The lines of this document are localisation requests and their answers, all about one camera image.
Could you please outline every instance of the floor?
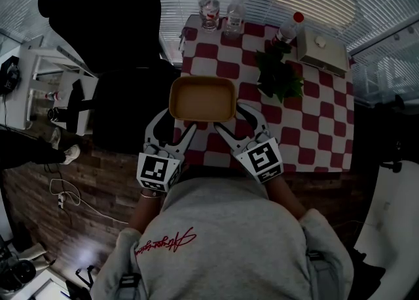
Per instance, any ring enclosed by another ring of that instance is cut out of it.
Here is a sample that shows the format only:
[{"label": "floor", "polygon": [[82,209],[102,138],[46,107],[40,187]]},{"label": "floor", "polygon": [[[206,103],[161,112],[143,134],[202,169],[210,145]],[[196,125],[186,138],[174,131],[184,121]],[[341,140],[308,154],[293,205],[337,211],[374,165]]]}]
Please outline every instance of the floor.
[{"label": "floor", "polygon": [[[45,103],[37,101],[41,109],[30,134],[49,140],[54,127],[45,119]],[[307,208],[317,208],[348,247],[354,246],[362,226],[359,222],[367,216],[378,173],[377,164],[363,162],[364,145],[357,143],[361,141],[357,135],[363,134],[361,112],[355,109],[354,161],[350,172],[284,175],[302,203]],[[74,143],[79,143],[82,153],[70,165],[60,166],[62,177],[78,187],[82,198],[97,210],[128,221],[140,191],[137,157],[98,149],[88,136],[78,138],[63,132],[60,148]],[[50,169],[55,172],[56,166]],[[101,267],[124,224],[101,217],[84,204],[74,206],[69,200],[64,207],[67,213],[59,210],[58,198],[50,194],[48,186],[52,178],[60,176],[47,170],[43,165],[28,163],[3,171],[3,188],[13,222],[22,222],[32,240],[46,246],[48,258],[56,259],[52,268],[64,277],[74,276],[77,269],[89,265]],[[52,190],[61,189],[55,181]]]}]

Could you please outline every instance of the black chair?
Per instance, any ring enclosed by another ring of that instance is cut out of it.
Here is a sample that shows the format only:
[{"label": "black chair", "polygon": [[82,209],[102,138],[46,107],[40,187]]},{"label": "black chair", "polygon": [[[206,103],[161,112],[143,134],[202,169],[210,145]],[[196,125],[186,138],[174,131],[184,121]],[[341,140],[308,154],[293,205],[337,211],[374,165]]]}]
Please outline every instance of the black chair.
[{"label": "black chair", "polygon": [[[168,106],[180,75],[160,59],[160,0],[38,0],[39,12],[99,73],[93,140],[110,151],[142,151],[144,131]],[[173,119],[163,134],[173,136]]]}]

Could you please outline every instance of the red and white checkered tablecloth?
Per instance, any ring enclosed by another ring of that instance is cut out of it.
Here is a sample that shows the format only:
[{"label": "red and white checkered tablecloth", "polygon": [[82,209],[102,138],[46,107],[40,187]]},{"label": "red and white checkered tablecloth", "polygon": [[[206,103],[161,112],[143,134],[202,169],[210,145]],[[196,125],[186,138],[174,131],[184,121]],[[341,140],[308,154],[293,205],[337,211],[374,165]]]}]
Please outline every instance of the red and white checkered tablecloth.
[{"label": "red and white checkered tablecloth", "polygon": [[[243,35],[231,41],[224,37],[222,25],[213,33],[205,33],[200,27],[199,16],[192,15],[183,32],[186,43],[182,76],[230,79],[236,87],[238,99],[266,117],[272,135],[279,141],[286,172],[349,170],[354,138],[352,74],[337,77],[299,63],[297,49],[293,47],[283,61],[292,64],[304,77],[303,98],[288,98],[280,103],[277,98],[262,95],[257,89],[260,72],[255,53],[264,51],[277,30],[272,26],[246,22]],[[188,124],[175,122],[174,140]],[[250,125],[240,114],[224,125],[236,136],[253,136]],[[212,123],[198,124],[185,157],[190,164],[240,167]]]}]

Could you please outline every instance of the power strip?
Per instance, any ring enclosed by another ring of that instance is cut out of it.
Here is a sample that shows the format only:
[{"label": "power strip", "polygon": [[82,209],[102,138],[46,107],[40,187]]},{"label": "power strip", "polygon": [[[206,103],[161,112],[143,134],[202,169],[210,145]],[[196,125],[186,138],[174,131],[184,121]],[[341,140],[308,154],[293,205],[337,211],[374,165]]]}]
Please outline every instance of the power strip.
[{"label": "power strip", "polygon": [[63,193],[58,194],[58,207],[64,209],[65,195]]}]

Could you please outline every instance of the green plant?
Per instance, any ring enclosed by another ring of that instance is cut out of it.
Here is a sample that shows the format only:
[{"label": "green plant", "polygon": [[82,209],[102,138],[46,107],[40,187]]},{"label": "green plant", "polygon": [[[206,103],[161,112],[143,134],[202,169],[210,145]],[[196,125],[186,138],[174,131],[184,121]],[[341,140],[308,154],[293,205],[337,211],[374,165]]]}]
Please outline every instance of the green plant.
[{"label": "green plant", "polygon": [[268,97],[275,94],[282,103],[284,98],[302,97],[302,80],[293,66],[281,60],[285,53],[291,52],[291,46],[278,42],[270,45],[266,52],[256,52],[256,63],[261,71],[258,88]]}]

